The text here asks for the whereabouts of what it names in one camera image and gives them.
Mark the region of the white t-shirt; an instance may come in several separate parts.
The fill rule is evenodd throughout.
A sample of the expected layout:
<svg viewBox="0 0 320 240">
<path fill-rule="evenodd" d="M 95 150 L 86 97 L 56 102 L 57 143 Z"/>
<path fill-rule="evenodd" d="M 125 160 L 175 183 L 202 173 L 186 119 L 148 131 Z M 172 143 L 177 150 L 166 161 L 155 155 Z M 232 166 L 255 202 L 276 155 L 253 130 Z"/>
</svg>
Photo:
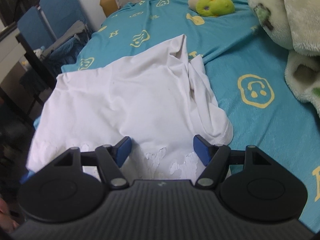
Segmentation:
<svg viewBox="0 0 320 240">
<path fill-rule="evenodd" d="M 129 180 L 191 179 L 204 169 L 201 135 L 227 145 L 233 126 L 218 106 L 202 57 L 189 59 L 180 35 L 103 68 L 67 72 L 45 102 L 26 167 L 37 172 L 71 147 L 92 151 L 132 140 L 122 168 Z"/>
</svg>

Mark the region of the teal patterned bed sheet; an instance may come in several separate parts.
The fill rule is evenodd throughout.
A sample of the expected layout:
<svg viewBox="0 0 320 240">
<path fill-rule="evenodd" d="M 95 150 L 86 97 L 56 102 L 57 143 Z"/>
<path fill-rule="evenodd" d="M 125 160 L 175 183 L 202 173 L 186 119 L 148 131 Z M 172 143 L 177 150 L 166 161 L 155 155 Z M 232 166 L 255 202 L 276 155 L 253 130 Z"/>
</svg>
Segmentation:
<svg viewBox="0 0 320 240">
<path fill-rule="evenodd" d="M 82 70 L 103 68 L 185 35 L 189 59 L 202 57 L 218 106 L 232 123 L 228 146 L 256 145 L 298 177 L 308 190 L 300 220 L 318 231 L 318 114 L 300 103 L 285 82 L 287 50 L 262 30 L 247 0 L 232 2 L 235 13 L 219 17 L 199 16 L 188 0 L 129 3 L 93 33 L 80 53 L 93 62 Z"/>
</svg>

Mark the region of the green plush toy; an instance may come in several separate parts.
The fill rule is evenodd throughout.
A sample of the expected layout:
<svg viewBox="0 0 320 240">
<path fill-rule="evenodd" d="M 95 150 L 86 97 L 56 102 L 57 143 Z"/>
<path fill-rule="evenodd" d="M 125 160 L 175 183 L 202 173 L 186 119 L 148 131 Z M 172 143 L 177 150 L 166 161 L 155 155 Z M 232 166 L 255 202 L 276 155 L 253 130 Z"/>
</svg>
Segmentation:
<svg viewBox="0 0 320 240">
<path fill-rule="evenodd" d="M 188 6 L 202 17 L 219 17 L 235 13 L 232 0 L 188 0 Z"/>
</svg>

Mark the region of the wooden headboard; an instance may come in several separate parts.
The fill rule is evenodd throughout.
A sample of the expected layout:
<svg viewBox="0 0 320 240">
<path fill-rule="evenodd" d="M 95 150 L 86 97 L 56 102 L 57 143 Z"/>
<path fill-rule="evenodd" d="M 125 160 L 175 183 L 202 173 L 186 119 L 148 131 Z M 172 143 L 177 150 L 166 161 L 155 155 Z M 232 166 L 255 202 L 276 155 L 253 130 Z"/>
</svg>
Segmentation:
<svg viewBox="0 0 320 240">
<path fill-rule="evenodd" d="M 100 0 L 100 6 L 106 17 L 109 17 L 119 9 L 116 0 Z"/>
</svg>

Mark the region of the cream fleece blanket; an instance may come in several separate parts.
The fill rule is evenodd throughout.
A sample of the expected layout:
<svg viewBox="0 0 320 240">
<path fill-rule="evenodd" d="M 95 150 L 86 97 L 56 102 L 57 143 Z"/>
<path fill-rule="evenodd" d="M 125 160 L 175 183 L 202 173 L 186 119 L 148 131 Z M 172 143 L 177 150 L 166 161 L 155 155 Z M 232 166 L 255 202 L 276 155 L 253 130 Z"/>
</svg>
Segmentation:
<svg viewBox="0 0 320 240">
<path fill-rule="evenodd" d="M 287 49 L 285 81 L 297 100 L 319 110 L 319 0 L 248 0 L 260 25 Z"/>
</svg>

